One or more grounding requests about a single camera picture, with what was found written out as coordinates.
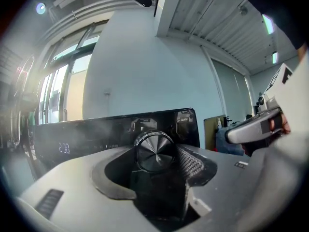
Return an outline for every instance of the black display panel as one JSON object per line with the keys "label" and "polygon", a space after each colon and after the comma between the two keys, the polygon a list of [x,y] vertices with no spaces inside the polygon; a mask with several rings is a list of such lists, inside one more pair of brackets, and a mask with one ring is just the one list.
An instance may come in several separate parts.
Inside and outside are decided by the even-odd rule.
{"label": "black display panel", "polygon": [[151,129],[165,132],[176,144],[199,147],[192,108],[38,125],[33,128],[33,143],[36,157],[55,167],[77,157],[134,145],[141,133]]}

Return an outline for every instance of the ceiling light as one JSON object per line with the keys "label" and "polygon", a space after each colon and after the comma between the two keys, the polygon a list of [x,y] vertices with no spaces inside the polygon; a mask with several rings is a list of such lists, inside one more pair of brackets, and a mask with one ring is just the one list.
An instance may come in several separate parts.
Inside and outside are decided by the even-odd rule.
{"label": "ceiling light", "polygon": [[278,62],[278,52],[272,54],[272,63],[275,64]]}
{"label": "ceiling light", "polygon": [[45,4],[40,2],[38,3],[37,7],[36,7],[36,11],[39,15],[42,15],[45,13],[46,11],[46,7],[45,7]]}
{"label": "ceiling light", "polygon": [[268,34],[272,34],[274,32],[274,24],[273,24],[272,20],[264,14],[262,16],[263,16]]}

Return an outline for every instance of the corrugated ceiling panel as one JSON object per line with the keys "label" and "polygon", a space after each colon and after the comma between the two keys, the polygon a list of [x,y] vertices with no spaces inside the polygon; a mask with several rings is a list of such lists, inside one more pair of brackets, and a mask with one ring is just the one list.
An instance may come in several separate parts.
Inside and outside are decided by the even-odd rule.
{"label": "corrugated ceiling panel", "polygon": [[[247,14],[240,14],[240,4]],[[170,28],[215,44],[251,73],[273,66],[274,51],[280,62],[296,55],[280,29],[268,35],[261,14],[246,0],[180,0]]]}

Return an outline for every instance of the vent slot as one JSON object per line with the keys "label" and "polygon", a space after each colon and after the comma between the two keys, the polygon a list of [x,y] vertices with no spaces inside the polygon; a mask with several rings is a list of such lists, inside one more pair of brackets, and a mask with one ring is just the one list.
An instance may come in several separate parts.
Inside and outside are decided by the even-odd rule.
{"label": "vent slot", "polygon": [[64,192],[59,190],[49,190],[48,193],[42,198],[39,204],[36,206],[37,212],[39,212],[43,217],[49,219],[57,206],[60,198]]}

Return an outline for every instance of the fluorescent light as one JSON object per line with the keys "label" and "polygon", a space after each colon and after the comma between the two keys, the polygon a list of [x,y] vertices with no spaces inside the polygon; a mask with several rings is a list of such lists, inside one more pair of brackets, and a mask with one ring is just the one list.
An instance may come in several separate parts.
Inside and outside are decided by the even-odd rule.
{"label": "fluorescent light", "polygon": [[272,54],[272,63],[275,64],[278,62],[278,52]]}
{"label": "fluorescent light", "polygon": [[262,16],[263,16],[268,34],[272,34],[274,32],[274,25],[273,25],[272,20],[264,14]]}

